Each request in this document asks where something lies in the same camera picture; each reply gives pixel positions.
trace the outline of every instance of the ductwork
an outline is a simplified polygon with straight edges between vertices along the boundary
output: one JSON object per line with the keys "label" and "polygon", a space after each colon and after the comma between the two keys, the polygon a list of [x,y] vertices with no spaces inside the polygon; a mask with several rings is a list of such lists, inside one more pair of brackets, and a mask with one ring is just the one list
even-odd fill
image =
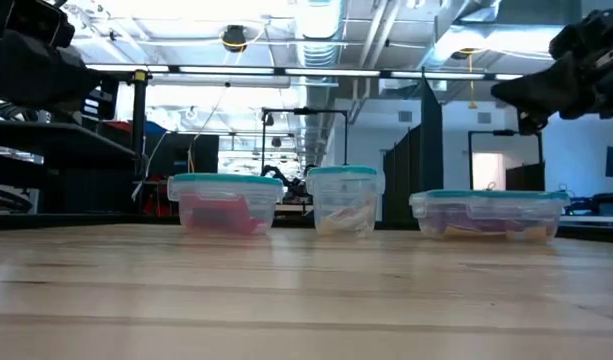
{"label": "ductwork", "polygon": [[581,19],[580,0],[454,0],[435,22],[434,44],[417,69],[443,66],[462,49],[542,52]]}
{"label": "ductwork", "polygon": [[[342,34],[344,0],[299,0],[299,14],[296,17],[296,37],[300,39],[340,40]],[[297,58],[300,65],[314,68],[335,67],[340,60],[340,47],[336,45],[298,44]],[[307,105],[313,109],[326,108],[331,101],[330,88],[308,87]],[[307,149],[306,162],[318,161],[322,132],[333,120],[322,115],[306,116],[304,146]]]}

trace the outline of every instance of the plastic food container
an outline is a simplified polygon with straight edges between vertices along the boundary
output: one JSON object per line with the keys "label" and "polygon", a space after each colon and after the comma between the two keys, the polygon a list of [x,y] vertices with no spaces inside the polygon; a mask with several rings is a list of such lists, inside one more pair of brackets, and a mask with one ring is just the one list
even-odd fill
{"label": "plastic food container", "polygon": [[314,168],[306,188],[313,195],[315,226],[320,235],[356,233],[375,228],[377,196],[384,193],[384,175],[364,166]]}
{"label": "plastic food container", "polygon": [[168,180],[168,199],[179,201],[182,225],[208,232],[265,233],[282,194],[279,180],[261,176],[197,173]]}
{"label": "plastic food container", "polygon": [[548,240],[570,200],[563,192],[433,190],[409,202],[428,236]]}

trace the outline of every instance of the red object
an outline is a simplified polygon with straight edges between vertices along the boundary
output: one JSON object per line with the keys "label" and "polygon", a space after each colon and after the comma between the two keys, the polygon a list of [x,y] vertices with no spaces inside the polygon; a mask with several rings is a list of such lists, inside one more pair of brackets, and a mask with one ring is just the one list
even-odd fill
{"label": "red object", "polygon": [[197,194],[185,194],[179,203],[183,209],[192,209],[180,214],[184,217],[183,222],[191,228],[250,234],[264,223],[261,219],[251,219],[244,196],[234,200],[208,200]]}

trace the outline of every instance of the teal lid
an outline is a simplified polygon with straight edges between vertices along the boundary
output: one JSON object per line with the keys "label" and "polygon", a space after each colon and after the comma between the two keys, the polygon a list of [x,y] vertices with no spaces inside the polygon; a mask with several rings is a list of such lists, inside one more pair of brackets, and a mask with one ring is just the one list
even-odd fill
{"label": "teal lid", "polygon": [[377,175],[377,170],[367,166],[329,166],[321,168],[313,168],[308,171],[308,176],[323,175],[323,174],[365,174]]}
{"label": "teal lid", "polygon": [[272,186],[282,186],[282,182],[277,179],[267,178],[263,176],[253,175],[236,175],[236,174],[203,174],[203,173],[191,173],[191,174],[179,174],[175,175],[174,182],[202,182],[202,181],[215,181],[215,182],[236,182],[246,184],[263,184]]}
{"label": "teal lid", "polygon": [[468,190],[431,190],[419,195],[426,195],[429,198],[492,198],[492,199],[531,199],[531,200],[564,200],[568,201],[568,194],[563,191],[542,192],[542,191],[468,191]]}

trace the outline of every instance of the wooden tabletop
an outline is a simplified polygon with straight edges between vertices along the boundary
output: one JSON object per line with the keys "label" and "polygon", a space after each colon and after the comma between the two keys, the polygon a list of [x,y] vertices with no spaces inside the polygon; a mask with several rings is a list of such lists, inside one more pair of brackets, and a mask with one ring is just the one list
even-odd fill
{"label": "wooden tabletop", "polygon": [[2,359],[613,359],[613,244],[0,232]]}

